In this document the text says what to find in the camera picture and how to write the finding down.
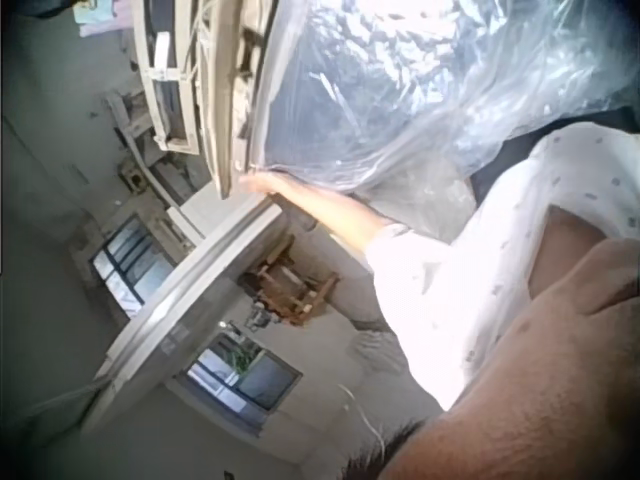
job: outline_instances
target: window frame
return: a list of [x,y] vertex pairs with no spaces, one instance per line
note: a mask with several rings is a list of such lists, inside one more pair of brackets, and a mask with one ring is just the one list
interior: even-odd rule
[[[135,315],[134,316],[129,316],[127,311],[120,304],[120,301],[116,298],[116,296],[113,294],[113,292],[111,291],[111,289],[107,285],[107,280],[110,278],[110,276],[113,275],[114,273],[118,274],[118,276],[120,277],[122,283],[127,287],[129,292],[131,293],[131,295],[140,304],[140,308],[142,308],[145,305],[146,301],[142,298],[140,293],[138,293],[138,291],[135,288],[135,285],[127,278],[127,272],[125,270],[123,270],[122,266],[121,266],[122,261],[118,262],[118,260],[116,260],[116,258],[114,256],[114,254],[112,254],[109,251],[108,247],[109,247],[109,244],[111,244],[111,242],[113,242],[116,239],[116,237],[118,235],[120,235],[120,233],[122,233],[122,231],[125,230],[131,224],[131,222],[133,222],[134,220],[138,222],[138,228],[140,228],[140,227],[143,228],[144,231],[146,232],[146,234],[143,235],[142,238],[136,242],[136,244],[133,246],[133,248],[129,249],[129,251],[123,257],[122,261],[124,261],[127,258],[127,256],[130,255],[146,238],[148,238],[151,241],[150,246],[145,248],[141,253],[138,254],[137,258],[135,258],[131,262],[129,268],[133,268],[135,263],[140,258],[142,258],[142,256],[149,250],[149,248],[153,248],[153,247],[155,247],[158,250],[158,252],[160,252],[162,257],[172,267],[173,270],[175,270],[175,268],[177,266],[176,262],[171,258],[171,256],[167,253],[167,251],[163,248],[162,244],[155,238],[155,236],[153,235],[152,231],[149,229],[147,224],[143,221],[142,217],[138,213],[132,213],[131,215],[129,215],[127,217],[127,219],[124,222],[122,222],[122,224],[118,227],[118,229],[112,235],[110,235],[109,238],[107,238],[107,240],[102,242],[102,245],[89,258],[90,268],[98,276],[98,278],[100,279],[101,284],[106,287],[106,289],[109,291],[109,295],[111,295],[111,297],[115,301],[115,303],[118,306],[118,308],[120,308],[120,310],[122,310],[124,312],[125,316],[129,320],[131,320],[131,318],[134,318]],[[96,267],[96,265],[94,263],[96,258],[100,254],[104,254],[105,255],[105,257],[109,261],[109,263],[111,265],[111,268],[112,268],[112,271],[109,272],[108,275],[106,275],[106,278],[102,277],[102,274],[99,272],[98,268]],[[145,273],[143,275],[140,276],[140,279],[142,277],[144,277],[144,275],[146,273],[148,273],[148,271],[151,268],[153,268],[153,265],[154,264],[152,264],[151,267],[149,269],[147,269],[147,271],[145,271]]]
[[[189,362],[188,366],[182,372],[180,372],[179,375],[176,376],[176,380],[178,380],[178,383],[181,384],[183,387],[187,388],[188,391],[191,391],[192,394],[197,399],[199,399],[200,402],[204,403],[207,406],[207,408],[210,409],[212,412],[214,412],[215,414],[220,414],[223,418],[230,420],[234,425],[236,425],[241,430],[247,431],[257,436],[262,430],[262,427],[266,423],[268,417],[274,412],[276,412],[278,408],[280,408],[280,405],[282,404],[282,402],[289,396],[291,391],[296,387],[298,382],[302,379],[303,374],[298,369],[296,369],[292,365],[288,364],[285,360],[280,358],[277,354],[275,354],[268,348],[265,348],[263,345],[261,345],[259,342],[256,342],[250,336],[246,335],[245,332],[240,331],[240,333],[260,348],[260,352],[251,361],[251,364],[249,365],[249,368],[247,369],[245,375],[249,373],[251,371],[251,368],[254,365],[256,365],[263,357],[267,356],[274,363],[277,363],[281,368],[283,368],[289,373],[292,373],[294,376],[293,381],[287,386],[287,388],[283,389],[283,391],[278,396],[278,400],[274,402],[271,408],[268,408],[268,409],[264,408],[262,405],[257,403],[253,398],[251,398],[250,396],[248,396],[247,394],[239,390],[239,386],[241,385],[241,382],[242,382],[242,377],[234,385],[229,385],[225,380],[220,378],[215,372],[212,372],[203,363],[199,361],[200,356],[205,350],[209,349],[210,346],[217,343],[220,337],[222,337],[223,335],[226,335],[224,331],[218,331],[216,333],[216,335],[211,339],[211,341],[207,343],[206,348],[201,350],[196,355],[195,359]],[[242,401],[247,402],[247,404],[249,404],[251,408],[256,409],[260,414],[264,416],[264,420],[260,422],[260,424],[257,424],[256,422],[252,422],[247,418],[245,418],[242,415],[242,413],[234,411],[232,408],[226,405],[224,401],[212,395],[211,392],[207,391],[207,389],[202,385],[200,385],[197,380],[189,376],[189,370],[191,370],[191,368],[194,365],[198,365],[199,367],[205,369],[206,372],[209,375],[211,375],[211,377],[216,382],[220,383],[225,389],[229,390],[234,395],[237,395]]]

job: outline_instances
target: white wall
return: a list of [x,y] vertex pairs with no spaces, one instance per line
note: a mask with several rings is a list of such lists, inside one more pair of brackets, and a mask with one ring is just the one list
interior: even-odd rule
[[[89,382],[116,328],[83,291],[60,244],[9,215],[3,227],[4,422],[35,402]],[[68,425],[73,418],[65,410],[59,416],[51,412],[61,421],[47,422],[50,431],[31,440],[40,443]],[[209,480],[222,479],[225,469],[237,480],[299,478],[293,466],[203,421],[163,387],[90,436],[71,432],[36,450],[29,449],[31,441],[22,449],[13,446],[14,459],[21,458],[31,478]]]
[[125,152],[102,95],[137,74],[117,33],[81,39],[70,9],[47,20],[10,18],[2,47],[3,199],[65,239],[83,208],[101,220],[129,195],[116,174]]
[[[250,310],[251,300],[240,293],[224,321],[233,321],[245,330],[243,322]],[[327,307],[322,315],[302,328],[275,324],[256,333],[246,330],[245,333],[302,373],[300,381],[268,418],[260,437],[241,432],[208,413],[193,397],[184,397],[233,435],[278,458],[301,464],[320,445],[325,432],[347,403],[348,398],[338,384],[355,390],[363,379],[362,365],[349,354],[349,344],[357,332],[344,316]]]
[[84,480],[297,480],[290,464],[231,437],[160,386],[133,409],[88,438],[49,449],[36,478]]
[[[401,375],[373,373],[353,391],[367,420],[388,437],[412,421],[442,413],[438,402],[408,372]],[[350,404],[327,429],[323,441],[301,465],[305,480],[334,480],[348,459],[377,441],[365,426],[355,405]]]

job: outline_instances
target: white sleeve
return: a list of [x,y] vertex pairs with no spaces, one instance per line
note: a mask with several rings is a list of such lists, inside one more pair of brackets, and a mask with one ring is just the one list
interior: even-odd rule
[[395,332],[416,382],[447,410],[464,388],[457,356],[449,352],[448,328],[429,315],[427,291],[452,247],[404,225],[386,227],[366,256],[385,320]]
[[385,227],[365,252],[376,295],[389,326],[399,337],[420,315],[434,273],[451,247],[401,224]]

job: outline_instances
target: wire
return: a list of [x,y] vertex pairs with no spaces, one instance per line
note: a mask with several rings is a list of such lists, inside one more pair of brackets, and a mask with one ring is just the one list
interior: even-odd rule
[[373,433],[373,435],[376,437],[376,439],[380,443],[380,451],[382,453],[382,456],[384,457],[384,455],[385,455],[385,445],[384,445],[384,439],[382,438],[382,435],[380,435],[380,432],[378,432],[375,428],[373,428],[373,425],[371,425],[371,423],[367,419],[367,416],[364,414],[364,411],[362,410],[362,407],[360,407],[360,404],[356,400],[356,397],[353,395],[353,393],[351,393],[351,391],[347,387],[345,387],[344,385],[338,384],[338,387],[340,387],[347,395],[349,395],[349,398],[351,398],[351,400],[353,401],[353,404],[356,406],[356,409],[358,410],[358,413],[360,414],[360,418],[362,418],[362,421],[364,422],[364,424],[371,431],[371,433]]
[[[200,6],[198,7],[198,11],[196,12],[196,16],[193,19],[193,26],[191,27],[191,33],[189,35],[189,45],[187,47],[187,53],[184,56],[184,62],[182,62],[182,67],[180,68],[180,72],[182,74],[187,73],[187,71],[186,71],[187,62],[189,61],[189,57],[191,56],[191,48],[193,47],[193,41],[196,38],[196,33],[199,30],[200,24],[204,20],[204,14],[207,12],[208,9],[210,9],[211,7],[216,5],[217,3],[218,3],[217,0],[209,0],[209,2],[207,2],[207,3],[201,3]],[[189,74],[189,78],[192,78],[192,76],[195,74],[194,73],[195,72],[195,68],[196,67],[194,67],[192,69],[191,73]]]
[[63,405],[75,398],[82,397],[87,393],[92,393],[97,390],[100,390],[107,383],[111,381],[111,377],[108,375],[103,375],[102,377],[98,377],[94,379],[91,383],[84,385],[80,388],[76,388],[75,390],[71,390],[70,392],[63,393],[62,395],[58,395],[57,397],[51,398],[49,400],[45,400],[44,402],[40,402],[32,407],[29,407],[22,412],[18,413],[13,420],[5,424],[5,427],[12,428],[16,425],[20,425],[25,421],[37,417],[44,412]]

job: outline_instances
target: plastic bag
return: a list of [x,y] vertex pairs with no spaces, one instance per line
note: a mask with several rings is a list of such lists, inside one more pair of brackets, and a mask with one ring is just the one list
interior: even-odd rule
[[400,175],[385,191],[411,203],[434,158],[464,177],[511,136],[607,108],[636,33],[610,2],[281,0],[249,160],[342,191]]

